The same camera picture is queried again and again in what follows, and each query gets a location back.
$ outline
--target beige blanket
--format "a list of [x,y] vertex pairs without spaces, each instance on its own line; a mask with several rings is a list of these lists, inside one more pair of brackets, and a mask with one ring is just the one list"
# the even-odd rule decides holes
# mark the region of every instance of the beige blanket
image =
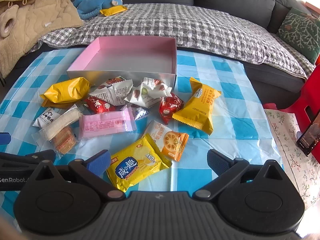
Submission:
[[42,35],[82,25],[70,0],[0,0],[0,72],[3,77]]

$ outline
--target open pink box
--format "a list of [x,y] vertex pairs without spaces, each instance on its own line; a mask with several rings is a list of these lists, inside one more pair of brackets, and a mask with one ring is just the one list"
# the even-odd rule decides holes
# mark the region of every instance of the open pink box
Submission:
[[177,73],[175,38],[108,36],[96,38],[67,70],[70,79],[84,77],[100,85],[122,76],[138,86],[144,77],[174,87]]

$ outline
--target blue oval logo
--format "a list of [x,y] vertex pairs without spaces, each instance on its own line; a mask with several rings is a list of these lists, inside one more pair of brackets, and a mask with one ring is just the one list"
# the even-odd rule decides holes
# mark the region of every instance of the blue oval logo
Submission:
[[127,157],[116,167],[116,175],[121,179],[129,178],[138,169],[138,162],[133,157]]

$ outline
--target blue stuffed animal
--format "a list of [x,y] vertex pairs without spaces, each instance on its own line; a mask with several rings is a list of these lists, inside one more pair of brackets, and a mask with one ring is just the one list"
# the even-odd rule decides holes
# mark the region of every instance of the blue stuffed animal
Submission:
[[97,16],[102,9],[122,5],[122,0],[74,0],[73,5],[77,8],[80,18],[87,20]]

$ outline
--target red plastic stool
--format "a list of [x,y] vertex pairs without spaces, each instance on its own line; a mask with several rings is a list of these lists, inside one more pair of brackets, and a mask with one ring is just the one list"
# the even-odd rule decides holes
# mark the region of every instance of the red plastic stool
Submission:
[[[301,88],[301,95],[298,100],[288,108],[281,109],[279,111],[294,113],[296,115],[300,131],[304,132],[311,123],[306,113],[306,108],[308,106],[314,115],[316,115],[320,109],[320,64],[316,66],[309,79]],[[274,103],[264,104],[263,108],[278,110]],[[320,163],[320,144],[316,145],[312,154]]]

